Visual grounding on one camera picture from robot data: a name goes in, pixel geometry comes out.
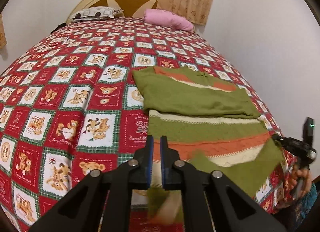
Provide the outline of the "teal patterned sleeve forearm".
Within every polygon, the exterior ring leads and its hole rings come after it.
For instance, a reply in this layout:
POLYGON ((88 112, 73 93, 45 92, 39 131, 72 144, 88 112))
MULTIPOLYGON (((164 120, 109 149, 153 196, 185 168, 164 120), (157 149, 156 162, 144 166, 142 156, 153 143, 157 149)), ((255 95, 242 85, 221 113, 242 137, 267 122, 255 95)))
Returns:
POLYGON ((287 231, 296 231, 313 207, 317 196, 316 186, 311 183, 310 191, 303 198, 287 208, 280 209, 273 216, 287 231))

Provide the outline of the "person's right hand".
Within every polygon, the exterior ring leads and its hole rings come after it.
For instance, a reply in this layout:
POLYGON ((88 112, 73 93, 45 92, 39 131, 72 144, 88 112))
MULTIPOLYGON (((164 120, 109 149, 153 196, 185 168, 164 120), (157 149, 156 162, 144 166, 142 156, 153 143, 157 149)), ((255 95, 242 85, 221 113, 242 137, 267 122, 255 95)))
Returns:
POLYGON ((287 192, 285 197, 277 203, 276 209, 284 209, 293 205, 295 201, 303 198, 312 187, 312 175, 308 167, 300 169, 298 164, 293 166, 287 179, 287 192))

